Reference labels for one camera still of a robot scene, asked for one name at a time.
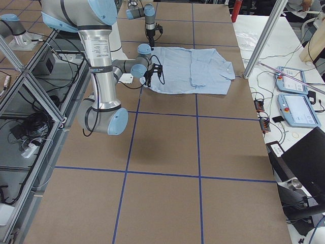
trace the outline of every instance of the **white table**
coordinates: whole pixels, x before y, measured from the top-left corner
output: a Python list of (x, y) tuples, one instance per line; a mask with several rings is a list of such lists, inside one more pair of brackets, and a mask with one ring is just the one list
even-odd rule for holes
[[(266, 16), (246, 16), (246, 15), (239, 15), (237, 18), (236, 23), (234, 23), (234, 29), (236, 33), (240, 32), (254, 32), (258, 36), (261, 35), (262, 30), (268, 20)], [(297, 36), (295, 35), (293, 29), (287, 22), (284, 17), (280, 17), (275, 29), (273, 30), (267, 45), (265, 46), (260, 59), (265, 58), (267, 56), (276, 56), (276, 55), (286, 55), (296, 50), (297, 47), (300, 47), (297, 52), (290, 54), (286, 57), (269, 57), (267, 59), (261, 60), (262, 63), (276, 68), (278, 66), (287, 66), (296, 69), (302, 70), (309, 70), (314, 68), (314, 66), (307, 65), (304, 62), (301, 62), (299, 59), (299, 54), (303, 50), (300, 45), (300, 41), (298, 40)], [(244, 65), (247, 65), (246, 59), (249, 59), (252, 54), (252, 51), (242, 50), (241, 55), (244, 61)], [(257, 85), (257, 75), (259, 75), (263, 71), (270, 71), (260, 65), (257, 65), (251, 76), (249, 77), (249, 84), (252, 88), (251, 91), (262, 93), (265, 98), (271, 97), (271, 93), (261, 89)], [(309, 70), (305, 72), (306, 81), (308, 83), (323, 83), (321, 76), (319, 75), (317, 69)], [(259, 85), (265, 89), (273, 91), (275, 86), (275, 78), (274, 75), (271, 73), (263, 73), (258, 77)], [(320, 89), (325, 90), (325, 86), (317, 86)], [(271, 102), (271, 99), (266, 99), (264, 101), (264, 108), (266, 113), (270, 116), (270, 118), (281, 115), (281, 112), (278, 108), (277, 96), (280, 92), (277, 89), (274, 89), (274, 96)], [(318, 100), (321, 99), (323, 106), (325, 106), (325, 95), (320, 93), (316, 93), (317, 102), (313, 105), (315, 110), (322, 110), (321, 106), (319, 105)], [(325, 113), (317, 114), (322, 126), (321, 129), (325, 131)], [(282, 122), (284, 126), (285, 133), (285, 140), (282, 143), (282, 147), (284, 150), (289, 149), (292, 145), (298, 142), (303, 136), (305, 136), (311, 129), (306, 128), (293, 128), (290, 127), (285, 121)], [(274, 125), (270, 125), (271, 132), (265, 134), (265, 143), (272, 142), (272, 141), (279, 141), (281, 138), (280, 130), (278, 130)], [(292, 225), (288, 225), (291, 240), (293, 243), (298, 243), (300, 238), (305, 238), (304, 243), (308, 243), (312, 231), (310, 231), (307, 237), (301, 236), (298, 234), (296, 229)], [(317, 232), (313, 238), (312, 244), (323, 244), (325, 240), (325, 228), (318, 228)]]

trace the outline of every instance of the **person's hand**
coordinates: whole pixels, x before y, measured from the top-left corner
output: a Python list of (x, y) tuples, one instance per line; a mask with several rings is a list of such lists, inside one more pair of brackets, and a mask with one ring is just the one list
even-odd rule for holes
[(303, 6), (303, 11), (309, 10), (311, 4), (312, 0), (303, 0), (303, 3), (301, 4), (301, 6)]

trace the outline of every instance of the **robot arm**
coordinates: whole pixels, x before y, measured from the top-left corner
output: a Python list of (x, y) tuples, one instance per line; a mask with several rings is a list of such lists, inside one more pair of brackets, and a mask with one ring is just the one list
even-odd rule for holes
[[(128, 114), (116, 98), (116, 83), (122, 73), (142, 77), (151, 68), (149, 45), (139, 49), (135, 60), (112, 62), (109, 35), (117, 28), (117, 11), (113, 0), (42, 0), (43, 21), (51, 28), (77, 32), (87, 54), (94, 95), (84, 99), (78, 121), (88, 131), (121, 134)], [(119, 36), (114, 38), (121, 46)]]
[(15, 14), (0, 16), (0, 35), (3, 38), (13, 35), (19, 46), (28, 45), (31, 42), (30, 35)]
[(149, 40), (150, 47), (154, 47), (154, 36), (156, 31), (159, 31), (160, 34), (163, 34), (163, 27), (159, 24), (155, 24), (156, 12), (152, 4), (146, 4), (144, 8), (138, 7), (138, 0), (128, 0), (127, 2), (128, 10), (126, 15), (128, 19), (137, 19), (145, 17), (146, 25), (146, 36)]

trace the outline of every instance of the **red cylinder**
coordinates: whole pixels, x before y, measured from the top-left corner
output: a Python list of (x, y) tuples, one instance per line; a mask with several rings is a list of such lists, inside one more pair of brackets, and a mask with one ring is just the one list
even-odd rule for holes
[(233, 14), (232, 14), (232, 22), (235, 23), (237, 16), (239, 14), (240, 8), (242, 7), (243, 0), (236, 0)]

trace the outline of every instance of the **printed label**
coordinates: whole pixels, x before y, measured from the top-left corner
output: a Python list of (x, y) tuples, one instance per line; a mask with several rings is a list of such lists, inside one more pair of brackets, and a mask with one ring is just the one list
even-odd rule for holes
[(85, 40), (88, 58), (110, 57), (108, 40)]
[(275, 153), (275, 155), (279, 158), (282, 156), (283, 151), (280, 148), (279, 144), (272, 144), (271, 148), (273, 149), (273, 152)]

